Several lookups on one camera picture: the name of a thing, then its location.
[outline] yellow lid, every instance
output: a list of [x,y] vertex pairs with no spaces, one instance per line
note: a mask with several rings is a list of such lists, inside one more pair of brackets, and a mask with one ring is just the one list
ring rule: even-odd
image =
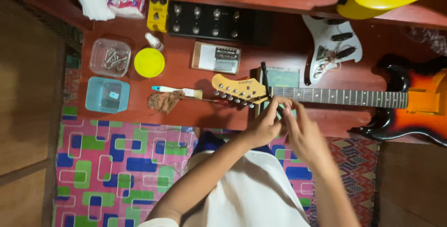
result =
[[134,67],[143,77],[155,77],[165,68],[165,58],[156,49],[142,49],[135,56]]

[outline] fretboard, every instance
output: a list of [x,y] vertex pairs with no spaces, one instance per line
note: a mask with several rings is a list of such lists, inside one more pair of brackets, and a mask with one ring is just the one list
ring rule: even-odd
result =
[[408,106],[408,93],[406,92],[355,91],[292,87],[271,88],[273,95],[292,98],[298,102],[402,109],[405,109]]

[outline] logo on headstock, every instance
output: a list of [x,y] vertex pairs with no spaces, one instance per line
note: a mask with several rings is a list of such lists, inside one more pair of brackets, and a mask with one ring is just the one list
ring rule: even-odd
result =
[[253,82],[253,80],[239,81],[238,84],[251,84],[251,82]]

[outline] hand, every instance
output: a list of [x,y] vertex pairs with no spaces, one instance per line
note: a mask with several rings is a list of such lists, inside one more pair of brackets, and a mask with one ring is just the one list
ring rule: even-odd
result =
[[288,98],[273,97],[269,106],[237,136],[242,138],[250,149],[269,144],[281,132],[281,122],[276,120],[276,108],[279,104],[290,107],[292,101]]
[[[337,172],[326,139],[320,132],[318,124],[311,121],[305,107],[295,101],[292,106],[285,106],[284,121],[288,135],[286,144],[302,159],[317,175]],[[296,109],[298,118],[292,115],[291,109]]]

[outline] small bottle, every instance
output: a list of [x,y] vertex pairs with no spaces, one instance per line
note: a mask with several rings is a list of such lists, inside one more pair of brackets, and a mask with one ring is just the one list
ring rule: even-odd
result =
[[165,48],[163,43],[161,43],[160,40],[158,38],[154,37],[154,35],[152,35],[151,33],[147,32],[144,37],[146,38],[146,40],[148,41],[149,45],[152,48],[154,48],[158,51],[162,51]]

